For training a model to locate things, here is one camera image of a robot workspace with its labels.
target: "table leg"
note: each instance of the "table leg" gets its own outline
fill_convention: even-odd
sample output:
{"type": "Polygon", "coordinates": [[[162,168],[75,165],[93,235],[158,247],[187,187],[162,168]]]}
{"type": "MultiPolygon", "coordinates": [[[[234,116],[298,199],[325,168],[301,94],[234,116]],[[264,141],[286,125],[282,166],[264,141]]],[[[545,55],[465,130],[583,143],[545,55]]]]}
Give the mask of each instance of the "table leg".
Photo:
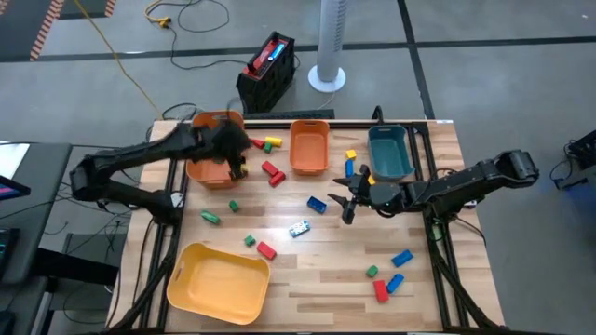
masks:
{"type": "Polygon", "coordinates": [[[34,275],[80,280],[86,283],[112,286],[118,268],[112,265],[83,260],[60,252],[38,248],[35,253],[34,275]]]}

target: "green lego brick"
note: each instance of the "green lego brick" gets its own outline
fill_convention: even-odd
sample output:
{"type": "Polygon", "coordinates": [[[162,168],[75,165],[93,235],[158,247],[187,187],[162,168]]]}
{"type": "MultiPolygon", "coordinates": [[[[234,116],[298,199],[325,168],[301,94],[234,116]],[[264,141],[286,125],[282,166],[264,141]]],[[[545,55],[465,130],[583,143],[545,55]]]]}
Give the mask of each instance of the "green lego brick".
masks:
{"type": "Polygon", "coordinates": [[[217,215],[215,215],[213,213],[209,213],[205,209],[201,210],[201,216],[203,217],[203,219],[205,219],[213,224],[220,224],[220,217],[218,217],[217,215]]]}
{"type": "Polygon", "coordinates": [[[372,265],[367,271],[366,271],[366,275],[369,276],[370,278],[373,278],[374,276],[376,276],[376,274],[379,273],[379,268],[377,268],[376,266],[372,265]]]}
{"type": "Polygon", "coordinates": [[[234,200],[230,201],[230,208],[233,212],[237,212],[239,210],[238,203],[234,200]]]}
{"type": "Polygon", "coordinates": [[[250,247],[255,243],[257,243],[257,240],[255,240],[254,237],[252,237],[252,235],[248,235],[248,236],[244,237],[244,244],[247,247],[250,247]]]}

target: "concrete floor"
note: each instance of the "concrete floor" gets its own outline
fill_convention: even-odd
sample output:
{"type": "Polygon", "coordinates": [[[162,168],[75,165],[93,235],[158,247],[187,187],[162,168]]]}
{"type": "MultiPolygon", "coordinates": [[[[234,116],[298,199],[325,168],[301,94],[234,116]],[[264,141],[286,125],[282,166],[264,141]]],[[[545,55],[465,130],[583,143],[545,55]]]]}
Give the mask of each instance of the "concrete floor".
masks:
{"type": "MultiPolygon", "coordinates": [[[[297,45],[317,43],[319,1],[223,3],[230,9],[231,23],[213,33],[179,33],[179,49],[258,47],[272,30],[296,38],[297,45]]],[[[112,18],[96,20],[117,51],[169,50],[171,33],[146,22],[144,5],[118,1],[112,18]]],[[[596,29],[596,3],[590,0],[416,0],[407,6],[417,41],[574,37],[595,35],[596,29]]],[[[196,29],[212,26],[222,19],[214,14],[218,10],[211,5],[189,8],[184,22],[196,29]]],[[[175,9],[158,14],[173,13],[175,9]]],[[[397,2],[350,1],[345,34],[349,43],[404,42],[397,2]]],[[[65,20],[52,25],[42,55],[103,52],[106,48],[88,22],[65,20]]],[[[548,172],[562,160],[565,143],[596,126],[596,45],[424,48],[419,53],[435,115],[455,121],[467,164],[519,148],[529,151],[541,169],[534,187],[499,191],[479,206],[507,325],[593,333],[594,192],[585,187],[556,191],[548,172]]],[[[329,98],[312,90],[305,79],[316,53],[298,56],[302,66],[278,111],[314,109],[329,98]]],[[[186,57],[179,62],[221,58],[186,57]]],[[[126,60],[125,66],[160,108],[191,101],[221,109],[237,95],[237,64],[186,72],[167,58],[154,58],[126,60]]],[[[376,104],[387,117],[424,118],[407,49],[345,51],[342,66],[347,84],[329,104],[337,118],[369,118],[376,104]]],[[[0,137],[12,141],[127,145],[142,141],[155,118],[111,60],[0,63],[0,103],[0,137]]],[[[72,164],[84,152],[76,150],[72,164]]],[[[56,231],[64,220],[71,224],[64,234],[45,238],[43,245],[60,250],[67,232],[94,233],[105,221],[95,215],[61,204],[47,230],[56,231]]],[[[82,330],[89,328],[56,314],[51,333],[82,330]]]]}

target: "blue bin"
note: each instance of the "blue bin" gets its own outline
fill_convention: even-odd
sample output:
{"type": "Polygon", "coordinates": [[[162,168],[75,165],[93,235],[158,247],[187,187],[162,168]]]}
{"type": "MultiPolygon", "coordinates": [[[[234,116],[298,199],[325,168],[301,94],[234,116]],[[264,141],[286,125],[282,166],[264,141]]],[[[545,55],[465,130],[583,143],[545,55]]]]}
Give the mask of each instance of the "blue bin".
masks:
{"type": "Polygon", "coordinates": [[[396,181],[412,172],[402,126],[375,126],[369,129],[371,171],[376,180],[396,181]]]}

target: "toy block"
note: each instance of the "toy block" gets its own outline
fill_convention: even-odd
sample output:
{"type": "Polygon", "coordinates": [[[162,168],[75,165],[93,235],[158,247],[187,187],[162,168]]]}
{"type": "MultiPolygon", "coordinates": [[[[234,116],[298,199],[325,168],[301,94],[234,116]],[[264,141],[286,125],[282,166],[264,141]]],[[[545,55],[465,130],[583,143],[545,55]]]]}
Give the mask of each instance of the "toy block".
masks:
{"type": "Polygon", "coordinates": [[[290,235],[291,237],[298,237],[310,230],[310,223],[306,220],[302,220],[298,223],[293,224],[290,227],[290,235]]]}
{"type": "Polygon", "coordinates": [[[408,249],[405,249],[398,256],[391,259],[391,261],[393,261],[393,264],[395,264],[395,266],[400,267],[403,264],[405,264],[407,261],[411,260],[412,258],[413,258],[412,252],[410,252],[410,250],[408,250],[408,249]]]}
{"type": "Polygon", "coordinates": [[[311,196],[310,198],[308,198],[306,205],[309,206],[310,208],[316,210],[320,214],[323,214],[325,212],[325,209],[327,209],[327,204],[316,199],[316,197],[314,197],[314,196],[311,196]]]}
{"type": "Polygon", "coordinates": [[[347,157],[347,159],[356,159],[356,150],[348,150],[345,152],[345,156],[347,157]]]}
{"type": "Polygon", "coordinates": [[[261,254],[263,254],[263,256],[265,256],[269,260],[273,260],[277,255],[276,251],[264,242],[259,243],[259,245],[257,246],[257,251],[261,252],[261,254]]]}
{"type": "Polygon", "coordinates": [[[395,290],[398,289],[403,279],[403,275],[394,275],[393,278],[389,281],[389,284],[387,284],[387,292],[389,294],[393,294],[393,292],[395,292],[395,290]]]}
{"type": "Polygon", "coordinates": [[[255,139],[249,139],[252,142],[252,145],[254,145],[255,147],[259,148],[259,149],[263,149],[264,147],[264,141],[261,140],[255,140],[255,139]]]}
{"type": "Polygon", "coordinates": [[[273,146],[277,146],[280,147],[281,146],[281,139],[280,138],[274,138],[271,136],[267,136],[264,138],[264,141],[267,143],[271,143],[271,145],[273,146]]]}
{"type": "Polygon", "coordinates": [[[379,268],[374,265],[371,265],[371,267],[366,271],[366,275],[369,276],[370,278],[373,278],[378,273],[379,273],[379,268]]]}
{"type": "Polygon", "coordinates": [[[267,161],[264,161],[261,168],[263,168],[263,171],[267,172],[271,177],[275,176],[279,171],[277,167],[267,161]]]}
{"type": "Polygon", "coordinates": [[[348,159],[345,161],[345,177],[350,178],[354,175],[354,161],[348,159]]]}
{"type": "Polygon", "coordinates": [[[237,212],[239,210],[238,203],[234,200],[230,201],[230,209],[232,209],[233,212],[237,212]]]}
{"type": "Polygon", "coordinates": [[[264,144],[264,148],[263,148],[263,150],[264,150],[266,153],[268,153],[268,154],[271,154],[271,149],[272,149],[272,148],[273,148],[273,145],[272,145],[271,143],[267,142],[267,143],[265,143],[265,144],[264,144]]]}
{"type": "Polygon", "coordinates": [[[269,180],[269,185],[271,185],[271,187],[276,187],[285,179],[286,174],[281,171],[278,171],[278,173],[276,173],[276,175],[271,177],[271,179],[269,180]]]}
{"type": "Polygon", "coordinates": [[[220,224],[220,217],[218,217],[217,215],[210,213],[209,211],[203,209],[201,210],[201,216],[203,217],[203,219],[213,223],[213,224],[220,224]]]}
{"type": "Polygon", "coordinates": [[[386,302],[389,300],[389,293],[385,287],[385,280],[375,280],[372,282],[374,285],[374,293],[378,302],[386,302]]]}
{"type": "Polygon", "coordinates": [[[248,235],[248,236],[244,237],[244,244],[247,247],[250,247],[255,243],[257,243],[257,240],[255,240],[254,237],[252,237],[252,235],[248,235]]]}

